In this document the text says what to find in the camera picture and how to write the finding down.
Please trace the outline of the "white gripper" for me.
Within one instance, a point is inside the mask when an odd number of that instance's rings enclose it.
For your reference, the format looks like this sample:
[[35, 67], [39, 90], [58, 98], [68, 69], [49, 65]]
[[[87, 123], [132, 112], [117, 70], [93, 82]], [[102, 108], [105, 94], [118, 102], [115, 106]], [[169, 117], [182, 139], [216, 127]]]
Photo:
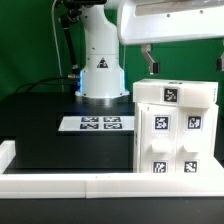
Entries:
[[149, 73], [158, 74], [150, 44], [224, 37], [224, 0], [121, 0], [117, 27], [122, 44], [144, 44]]

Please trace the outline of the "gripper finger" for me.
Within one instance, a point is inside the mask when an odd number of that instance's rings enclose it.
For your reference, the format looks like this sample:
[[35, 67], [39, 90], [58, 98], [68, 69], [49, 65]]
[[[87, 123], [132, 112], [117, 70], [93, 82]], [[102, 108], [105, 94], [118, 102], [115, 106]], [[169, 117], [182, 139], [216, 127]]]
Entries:
[[224, 71], [224, 51], [216, 61], [216, 70]]

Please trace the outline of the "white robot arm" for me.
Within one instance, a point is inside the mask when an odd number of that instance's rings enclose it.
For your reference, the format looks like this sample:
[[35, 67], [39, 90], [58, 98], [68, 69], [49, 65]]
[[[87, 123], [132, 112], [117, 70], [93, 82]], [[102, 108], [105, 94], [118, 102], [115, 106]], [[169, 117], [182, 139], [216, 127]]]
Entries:
[[[56, 0], [67, 9], [60, 18], [67, 39], [76, 97], [105, 104], [126, 98], [121, 44], [140, 45], [152, 74], [160, 64], [150, 55], [155, 43], [224, 37], [224, 0]], [[75, 58], [69, 26], [84, 26], [86, 64]]]

